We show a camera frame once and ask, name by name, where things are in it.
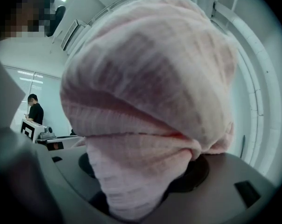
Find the black shirt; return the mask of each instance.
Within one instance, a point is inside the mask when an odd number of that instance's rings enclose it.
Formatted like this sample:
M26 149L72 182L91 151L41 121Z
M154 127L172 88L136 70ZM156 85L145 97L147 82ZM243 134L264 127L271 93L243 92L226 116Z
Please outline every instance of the black shirt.
M34 122L42 125L43 109L39 103L36 103L31 106L29 112L29 118L33 119Z

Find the man in black shirt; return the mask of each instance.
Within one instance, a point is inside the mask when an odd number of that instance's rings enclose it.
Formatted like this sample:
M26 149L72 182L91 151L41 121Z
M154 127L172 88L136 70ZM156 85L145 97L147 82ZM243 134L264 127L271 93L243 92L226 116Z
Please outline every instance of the man in black shirt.
M35 94L31 94L28 96L28 105L30 105L31 108L30 108L29 116L25 114L26 119L42 125L43 109L38 103L38 99Z

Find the black rectangle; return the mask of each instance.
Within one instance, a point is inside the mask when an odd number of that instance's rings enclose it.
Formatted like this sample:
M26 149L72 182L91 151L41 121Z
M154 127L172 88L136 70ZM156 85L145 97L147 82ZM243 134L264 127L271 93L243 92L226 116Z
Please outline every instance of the black rectangle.
M249 181L237 182L234 185L247 208L251 207L261 197Z

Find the muslin cloth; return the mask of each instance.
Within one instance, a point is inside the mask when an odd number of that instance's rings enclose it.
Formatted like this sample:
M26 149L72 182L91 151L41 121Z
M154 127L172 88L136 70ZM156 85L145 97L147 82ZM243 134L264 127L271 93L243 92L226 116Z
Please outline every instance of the muslin cloth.
M110 213L141 220L200 154L233 138L236 48L190 0L137 0L92 28L61 85Z

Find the towel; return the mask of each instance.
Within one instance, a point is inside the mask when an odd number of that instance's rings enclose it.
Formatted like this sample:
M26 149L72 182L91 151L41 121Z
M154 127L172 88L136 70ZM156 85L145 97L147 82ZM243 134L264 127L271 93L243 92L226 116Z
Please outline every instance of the towel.
M200 154L233 139L236 46L191 0L137 0L92 28L61 101L115 218L139 221Z

